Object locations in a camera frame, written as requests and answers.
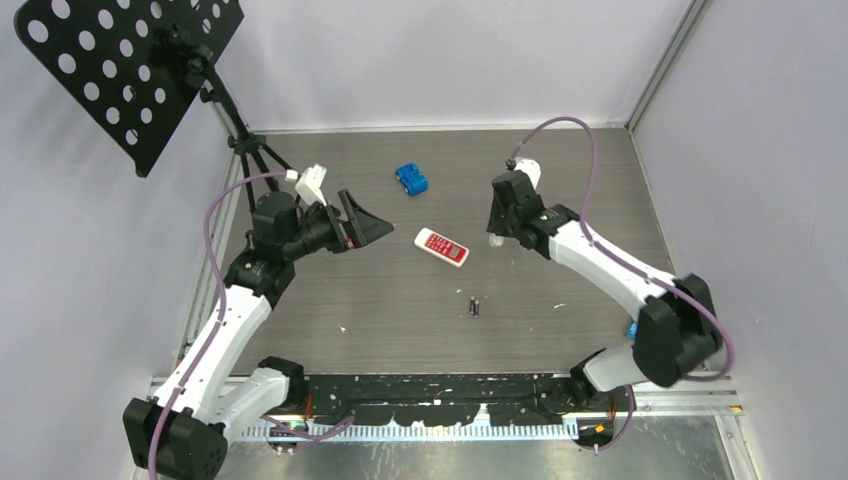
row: wooden table surface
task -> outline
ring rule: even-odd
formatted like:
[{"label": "wooden table surface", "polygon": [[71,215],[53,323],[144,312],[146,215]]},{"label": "wooden table surface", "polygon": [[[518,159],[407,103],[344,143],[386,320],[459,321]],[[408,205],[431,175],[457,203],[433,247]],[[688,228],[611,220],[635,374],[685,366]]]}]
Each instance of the wooden table surface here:
[{"label": "wooden table surface", "polygon": [[[589,220],[608,240],[652,266],[670,268],[633,146],[624,130],[600,130],[601,166]],[[327,167],[323,191],[350,189],[395,231],[341,255],[299,260],[297,276],[259,328],[234,373],[268,355],[322,373],[567,371],[602,347],[626,340],[628,316],[597,287],[515,240],[487,244],[491,180],[523,136],[518,131],[291,134],[269,144],[296,169]],[[579,210],[589,174],[582,130],[538,135],[522,155],[542,166],[546,204]],[[408,162],[427,176],[427,192],[409,197],[394,170]],[[257,184],[265,192],[264,184]],[[455,268],[418,250],[422,227],[467,246]],[[250,228],[242,192],[225,265]],[[480,318],[468,301],[481,301]]]}]

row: remote control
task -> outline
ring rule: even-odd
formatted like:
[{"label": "remote control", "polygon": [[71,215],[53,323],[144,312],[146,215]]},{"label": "remote control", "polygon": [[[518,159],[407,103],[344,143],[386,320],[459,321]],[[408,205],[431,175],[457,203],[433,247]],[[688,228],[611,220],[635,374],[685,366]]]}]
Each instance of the remote control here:
[{"label": "remote control", "polygon": [[415,236],[415,246],[438,257],[454,267],[461,267],[468,259],[468,249],[445,238],[429,228],[422,228]]}]

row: toy car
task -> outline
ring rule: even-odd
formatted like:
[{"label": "toy car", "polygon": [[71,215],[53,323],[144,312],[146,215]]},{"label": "toy car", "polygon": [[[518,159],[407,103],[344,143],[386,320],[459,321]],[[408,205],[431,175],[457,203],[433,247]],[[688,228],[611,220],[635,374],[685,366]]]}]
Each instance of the toy car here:
[{"label": "toy car", "polygon": [[414,197],[419,193],[427,190],[429,186],[427,177],[421,175],[418,171],[418,165],[407,163],[395,171],[395,176],[403,184],[403,191],[410,197]]}]

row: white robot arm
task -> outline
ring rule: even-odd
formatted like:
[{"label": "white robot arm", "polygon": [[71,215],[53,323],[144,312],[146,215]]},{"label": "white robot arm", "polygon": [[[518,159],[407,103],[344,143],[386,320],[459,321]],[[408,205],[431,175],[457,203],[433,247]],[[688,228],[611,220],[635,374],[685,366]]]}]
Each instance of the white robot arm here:
[{"label": "white robot arm", "polygon": [[[224,278],[223,317],[219,299],[180,366],[151,398],[132,399],[124,410],[136,465],[148,466],[155,426],[164,416],[156,443],[158,472],[175,479],[214,478],[234,438],[268,411],[297,408],[307,397],[303,367],[277,357],[266,358],[247,381],[223,397],[220,394],[248,340],[294,279],[296,260],[322,248],[333,253],[362,248],[394,230],[391,223],[360,207],[347,190],[339,192],[347,217],[343,219],[321,193],[325,174],[320,165],[299,176],[287,174],[287,180],[297,182],[298,199],[272,191],[258,200],[247,247]],[[212,335],[214,341],[207,341]],[[186,378],[185,369],[192,365]]]},{"label": "white robot arm", "polygon": [[[525,248],[579,273],[639,319],[632,345],[596,352],[571,370],[576,401],[644,381],[669,387],[721,347],[722,339],[707,319],[656,284],[675,285],[712,310],[703,280],[694,275],[678,279],[657,270],[581,225],[572,210],[545,207],[535,190],[541,172],[535,161],[519,159],[508,162],[507,168],[492,181],[490,245],[502,243],[502,237],[516,238]],[[601,252],[597,242],[623,262]]]}]

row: white wall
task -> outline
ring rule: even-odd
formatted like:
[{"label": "white wall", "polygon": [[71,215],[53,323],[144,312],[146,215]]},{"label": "white wall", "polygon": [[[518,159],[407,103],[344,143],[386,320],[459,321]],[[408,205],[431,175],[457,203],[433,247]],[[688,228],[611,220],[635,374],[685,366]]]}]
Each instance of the white wall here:
[{"label": "white wall", "polygon": [[636,132],[711,283],[769,479],[845,478],[848,4],[716,1]]},{"label": "white wall", "polygon": [[130,477],[121,415],[173,362],[228,157],[195,104],[147,179],[0,5],[0,471]]},{"label": "white wall", "polygon": [[689,0],[245,0],[222,64],[258,129],[621,125]]}]

